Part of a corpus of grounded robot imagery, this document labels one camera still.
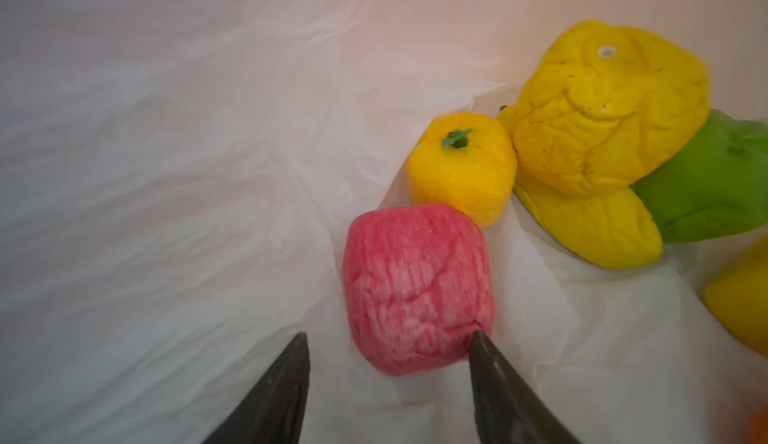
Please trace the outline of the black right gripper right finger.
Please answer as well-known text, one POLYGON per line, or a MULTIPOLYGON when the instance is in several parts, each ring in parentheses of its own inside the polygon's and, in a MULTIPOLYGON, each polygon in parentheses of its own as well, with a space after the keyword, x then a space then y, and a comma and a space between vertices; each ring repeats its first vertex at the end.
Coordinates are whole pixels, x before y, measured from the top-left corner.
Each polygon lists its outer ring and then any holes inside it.
POLYGON ((482 444, 579 444, 491 339, 473 334, 469 365, 482 444))

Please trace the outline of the white plastic bag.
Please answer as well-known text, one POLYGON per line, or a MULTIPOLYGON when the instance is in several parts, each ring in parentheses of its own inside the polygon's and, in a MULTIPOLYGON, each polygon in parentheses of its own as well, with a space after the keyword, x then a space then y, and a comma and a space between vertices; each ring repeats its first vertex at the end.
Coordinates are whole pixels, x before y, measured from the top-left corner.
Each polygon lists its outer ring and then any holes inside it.
POLYGON ((357 351, 347 228, 585 19, 766 119, 767 0, 1 0, 2 441, 200 442, 305 332, 303 442, 476 442, 466 363, 357 351))

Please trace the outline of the red toy apple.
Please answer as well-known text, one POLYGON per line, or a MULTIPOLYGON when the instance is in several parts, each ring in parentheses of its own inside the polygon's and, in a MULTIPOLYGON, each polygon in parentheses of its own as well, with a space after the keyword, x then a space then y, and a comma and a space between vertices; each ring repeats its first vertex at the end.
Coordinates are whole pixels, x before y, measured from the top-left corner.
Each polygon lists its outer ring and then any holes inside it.
POLYGON ((493 329, 484 234, 445 204, 357 217, 347 233, 343 285, 354 343, 390 376, 463 361, 473 335, 493 329))

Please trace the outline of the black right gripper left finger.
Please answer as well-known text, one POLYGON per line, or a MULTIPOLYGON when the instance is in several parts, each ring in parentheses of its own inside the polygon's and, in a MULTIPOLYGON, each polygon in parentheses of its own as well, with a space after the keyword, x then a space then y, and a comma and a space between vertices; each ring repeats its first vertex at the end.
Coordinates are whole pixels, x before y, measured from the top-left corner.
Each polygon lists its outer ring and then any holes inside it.
POLYGON ((307 334, 297 333, 205 444, 297 444, 310 377, 307 334))

